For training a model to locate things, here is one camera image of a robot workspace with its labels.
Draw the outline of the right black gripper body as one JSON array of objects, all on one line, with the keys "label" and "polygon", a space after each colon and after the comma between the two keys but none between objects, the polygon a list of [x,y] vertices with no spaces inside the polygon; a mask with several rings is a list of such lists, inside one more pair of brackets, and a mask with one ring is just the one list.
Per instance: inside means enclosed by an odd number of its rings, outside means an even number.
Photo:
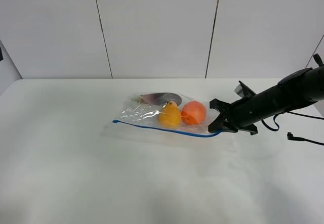
[{"label": "right black gripper body", "polygon": [[251,103],[251,99],[253,99],[256,93],[242,81],[239,81],[239,85],[234,91],[241,97],[241,99],[228,106],[228,111],[225,113],[223,121],[224,131],[232,133],[246,131],[252,136],[256,135],[258,129],[253,124],[256,116]]}]

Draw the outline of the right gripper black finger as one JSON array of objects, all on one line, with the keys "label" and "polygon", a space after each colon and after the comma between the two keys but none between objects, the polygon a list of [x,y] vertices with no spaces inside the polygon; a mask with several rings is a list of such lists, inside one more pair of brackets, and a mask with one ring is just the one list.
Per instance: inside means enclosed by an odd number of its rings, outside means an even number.
[{"label": "right gripper black finger", "polygon": [[218,116],[211,124],[208,126],[209,133],[216,132],[230,132],[237,133],[238,130],[228,122],[227,118],[224,116]]},{"label": "right gripper black finger", "polygon": [[209,102],[210,109],[215,109],[221,114],[230,114],[231,104],[218,99],[213,99]]}]

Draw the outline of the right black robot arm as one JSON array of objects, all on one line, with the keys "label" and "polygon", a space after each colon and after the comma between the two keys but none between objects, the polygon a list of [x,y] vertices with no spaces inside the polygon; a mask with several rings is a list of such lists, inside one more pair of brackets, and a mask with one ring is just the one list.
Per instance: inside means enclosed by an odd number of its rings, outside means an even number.
[{"label": "right black robot arm", "polygon": [[210,133],[246,131],[258,132],[256,122],[313,105],[323,100],[323,61],[319,54],[313,55],[317,68],[299,70],[269,89],[255,93],[240,82],[235,93],[240,99],[227,103],[218,99],[209,102],[211,109],[219,112],[208,126]]}]

